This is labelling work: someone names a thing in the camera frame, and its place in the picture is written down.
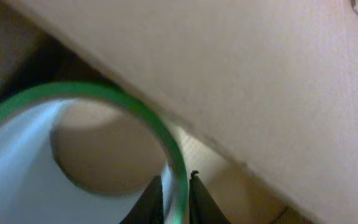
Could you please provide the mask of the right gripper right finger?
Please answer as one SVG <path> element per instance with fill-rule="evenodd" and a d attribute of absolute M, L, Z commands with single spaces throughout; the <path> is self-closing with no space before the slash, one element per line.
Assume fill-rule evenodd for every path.
<path fill-rule="evenodd" d="M 230 224 L 198 174 L 193 170 L 189 181 L 190 224 Z"/>

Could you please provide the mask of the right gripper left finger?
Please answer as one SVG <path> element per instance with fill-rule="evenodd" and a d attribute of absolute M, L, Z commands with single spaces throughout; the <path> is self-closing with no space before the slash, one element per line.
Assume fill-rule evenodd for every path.
<path fill-rule="evenodd" d="M 156 175 L 120 224 L 163 224 L 163 213 L 162 180 Z"/>

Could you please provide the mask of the cardboard box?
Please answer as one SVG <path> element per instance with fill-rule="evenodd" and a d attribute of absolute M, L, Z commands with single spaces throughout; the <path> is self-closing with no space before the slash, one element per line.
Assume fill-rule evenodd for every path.
<path fill-rule="evenodd" d="M 10 1 L 318 223 L 358 223 L 349 1 Z"/>

